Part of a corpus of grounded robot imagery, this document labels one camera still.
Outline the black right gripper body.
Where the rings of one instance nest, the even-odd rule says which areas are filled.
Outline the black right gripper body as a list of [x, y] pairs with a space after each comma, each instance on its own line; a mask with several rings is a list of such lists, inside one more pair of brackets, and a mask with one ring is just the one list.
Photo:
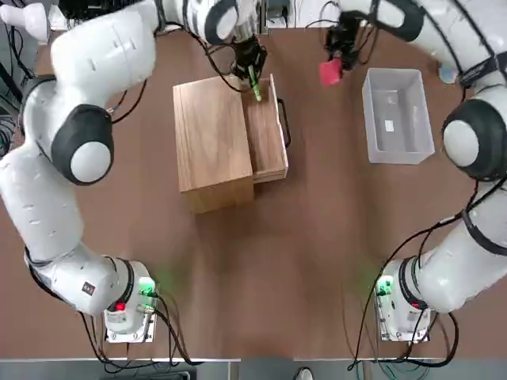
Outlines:
[[327, 52], [351, 52], [356, 44], [359, 25], [338, 24], [331, 26], [326, 31]]

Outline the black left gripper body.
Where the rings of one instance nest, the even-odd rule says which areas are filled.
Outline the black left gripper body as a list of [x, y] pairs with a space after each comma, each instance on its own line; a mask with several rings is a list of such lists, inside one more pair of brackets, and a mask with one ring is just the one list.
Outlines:
[[265, 46], [259, 43], [257, 37], [235, 42], [233, 44], [237, 66], [263, 66], [267, 57]]

